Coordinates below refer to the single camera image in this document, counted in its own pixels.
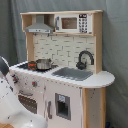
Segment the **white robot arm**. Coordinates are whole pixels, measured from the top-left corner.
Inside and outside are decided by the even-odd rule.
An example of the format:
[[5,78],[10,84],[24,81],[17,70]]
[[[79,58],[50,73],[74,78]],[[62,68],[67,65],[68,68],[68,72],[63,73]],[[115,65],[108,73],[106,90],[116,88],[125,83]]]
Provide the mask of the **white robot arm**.
[[0,123],[14,128],[47,128],[43,116],[30,112],[19,102],[8,74],[8,62],[0,56]]

